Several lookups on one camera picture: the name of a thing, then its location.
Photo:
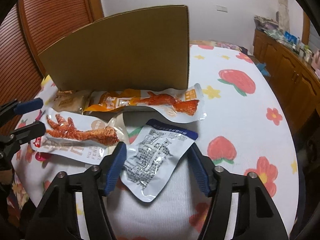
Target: electrical outlet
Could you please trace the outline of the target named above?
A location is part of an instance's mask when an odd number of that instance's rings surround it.
[[[217,7],[217,11],[228,12],[228,8],[227,7],[224,7],[224,6],[221,6],[221,5],[216,5],[216,7]]]

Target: cardboard box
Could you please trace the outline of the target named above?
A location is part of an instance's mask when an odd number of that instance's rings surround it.
[[[188,7],[119,13],[89,24],[44,50],[40,59],[61,90],[186,89]]]

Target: metal bolt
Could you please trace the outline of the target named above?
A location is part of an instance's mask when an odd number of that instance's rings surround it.
[[[221,167],[221,166],[215,166],[214,170],[215,170],[216,172],[223,172],[223,171],[224,171],[224,168]]]
[[[66,172],[65,171],[60,171],[58,173],[58,178],[63,178],[64,176],[66,176]]]
[[[253,178],[253,179],[255,179],[256,177],[258,177],[257,173],[255,173],[255,172],[253,172],[253,171],[250,171],[250,172],[248,173],[248,175],[249,175],[249,177],[251,177],[251,178]]]
[[[97,170],[99,170],[99,166],[98,165],[93,165],[93,166],[91,166],[91,170],[92,171],[97,171]]]

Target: white wall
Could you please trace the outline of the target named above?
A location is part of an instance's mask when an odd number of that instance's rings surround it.
[[[290,19],[290,33],[297,38],[302,38],[303,32],[303,9],[296,0],[288,0],[288,10]]]
[[[101,0],[105,16],[137,8],[186,4],[189,7],[190,39],[219,40],[250,49],[255,14],[275,19],[278,0]],[[228,8],[219,12],[215,5]]]

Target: transparent snack package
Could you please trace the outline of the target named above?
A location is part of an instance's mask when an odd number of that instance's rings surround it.
[[[141,111],[146,107],[177,123],[203,120],[207,116],[204,110],[204,96],[198,83],[186,90],[166,89],[155,92],[126,89],[93,92],[89,107],[84,111]]]
[[[52,108],[57,112],[68,111],[76,114],[83,114],[90,101],[90,90],[58,91],[53,101]]]
[[[65,156],[84,163],[99,165],[103,157],[112,154],[118,141],[129,143],[123,114],[105,122],[97,117],[44,111],[40,121],[46,127],[44,136],[31,141],[31,148],[41,153]]]
[[[121,181],[137,198],[151,202],[197,138],[196,132],[150,119],[127,146]]]

